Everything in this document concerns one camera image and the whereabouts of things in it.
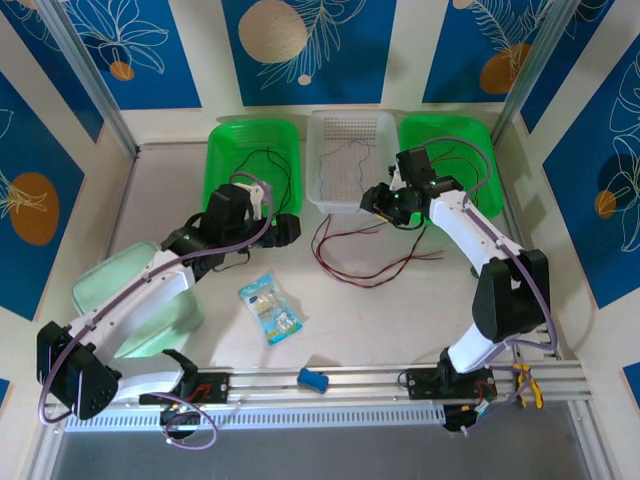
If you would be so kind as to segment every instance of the blue eraser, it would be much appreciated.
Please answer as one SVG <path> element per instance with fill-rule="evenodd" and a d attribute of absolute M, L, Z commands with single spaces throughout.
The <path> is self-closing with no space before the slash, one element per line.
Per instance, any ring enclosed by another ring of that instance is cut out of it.
<path fill-rule="evenodd" d="M 301 387 L 311 388 L 318 393 L 324 393 L 329 386 L 329 377 L 320 373 L 312 372 L 307 368 L 300 370 L 298 374 L 298 385 Z"/>

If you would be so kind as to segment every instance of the clear plastic container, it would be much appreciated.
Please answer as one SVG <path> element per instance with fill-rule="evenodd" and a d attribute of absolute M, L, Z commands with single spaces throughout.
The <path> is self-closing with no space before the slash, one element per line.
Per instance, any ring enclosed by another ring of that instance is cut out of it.
<path fill-rule="evenodd" d="M 107 301 L 148 264 L 160 246 L 152 242 L 131 245 L 85 273 L 73 286 L 76 310 L 83 315 Z M 116 357 L 148 357 L 186 341 L 204 319 L 197 299 L 189 290 L 163 305 L 116 353 Z"/>
<path fill-rule="evenodd" d="M 307 126 L 307 198 L 323 213 L 356 213 L 362 195 L 389 182 L 400 151 L 393 116 L 377 110 L 313 112 Z"/>

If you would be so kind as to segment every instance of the green plastic basket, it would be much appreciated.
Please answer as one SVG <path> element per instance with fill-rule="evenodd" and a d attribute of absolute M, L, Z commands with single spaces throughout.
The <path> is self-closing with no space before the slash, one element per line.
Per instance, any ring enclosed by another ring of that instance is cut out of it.
<path fill-rule="evenodd" d="M 502 211 L 502 189 L 491 137 L 482 123 L 468 117 L 418 114 L 410 115 L 400 124 L 402 150 L 419 147 L 427 140 L 445 136 L 468 140 L 489 156 L 493 175 L 489 183 L 478 190 L 472 200 L 485 216 L 495 217 Z M 487 174 L 485 161 L 466 145 L 456 142 L 437 142 L 429 145 L 427 152 L 436 173 L 439 176 L 451 175 L 462 184 L 465 190 L 477 185 Z"/>
<path fill-rule="evenodd" d="M 288 178 L 285 161 L 289 165 L 291 179 Z M 211 193 L 227 183 L 229 176 L 236 171 L 251 173 L 273 187 L 276 213 L 297 215 L 300 212 L 300 144 L 298 130 L 293 124 L 279 119 L 260 119 L 229 122 L 216 127 L 209 135 L 203 209 L 206 210 Z M 251 183 L 244 178 L 235 181 Z"/>

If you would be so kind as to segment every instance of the white wall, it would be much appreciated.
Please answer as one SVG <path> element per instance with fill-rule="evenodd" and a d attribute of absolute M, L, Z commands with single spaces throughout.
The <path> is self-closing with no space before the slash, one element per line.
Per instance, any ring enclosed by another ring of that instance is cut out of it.
<path fill-rule="evenodd" d="M 466 112 L 492 125 L 500 102 L 423 105 L 422 97 L 450 0 L 398 0 L 380 105 L 401 119 L 404 112 L 449 110 Z M 220 122 L 239 115 L 276 115 L 306 132 L 306 117 L 314 110 L 354 108 L 354 105 L 292 105 L 244 107 L 231 56 L 220 0 L 171 0 L 180 39 L 191 68 L 202 109 L 128 110 L 123 115 L 138 143 L 205 141 Z"/>
<path fill-rule="evenodd" d="M 583 364 L 625 479 L 640 471 L 640 411 L 622 373 L 640 361 L 640 290 L 596 308 L 542 164 L 639 33 L 637 0 L 616 0 L 532 135 L 517 124 L 498 149 L 521 227 L 549 256 L 554 314 Z"/>
<path fill-rule="evenodd" d="M 0 307 L 0 378 L 12 385 L 0 416 L 0 477 L 13 479 L 31 463 L 40 428 L 35 336 L 50 320 L 66 323 L 75 316 L 71 287 L 104 254 L 131 159 L 107 127 L 93 143 L 2 15 L 0 45 L 0 71 L 85 174 L 36 319 L 30 322 Z"/>

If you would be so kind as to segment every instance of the white table surface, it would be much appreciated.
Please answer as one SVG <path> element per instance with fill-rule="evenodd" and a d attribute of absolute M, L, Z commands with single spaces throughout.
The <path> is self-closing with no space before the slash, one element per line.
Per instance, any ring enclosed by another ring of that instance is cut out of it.
<path fill-rule="evenodd" d="M 142 150 L 112 253 L 138 241 L 161 242 L 201 210 L 205 153 L 206 146 L 199 144 Z M 442 249 L 442 260 L 412 261 L 393 282 L 365 290 L 330 278 L 312 256 L 310 241 L 324 217 L 305 200 L 302 236 L 294 244 L 255 248 L 248 265 L 209 273 L 198 282 L 194 292 L 205 320 L 183 353 L 200 367 L 435 362 L 471 325 L 476 280 L 466 257 L 438 228 L 427 229 L 417 251 Z M 377 223 L 368 214 L 334 219 L 332 231 Z M 504 230 L 501 218 L 496 224 Z M 375 236 L 332 241 L 327 257 L 350 271 L 374 272 L 406 255 L 418 234 L 387 225 Z M 241 258 L 228 255 L 226 264 Z M 273 346 L 238 297 L 240 288 L 269 271 L 304 320 L 304 328 Z"/>

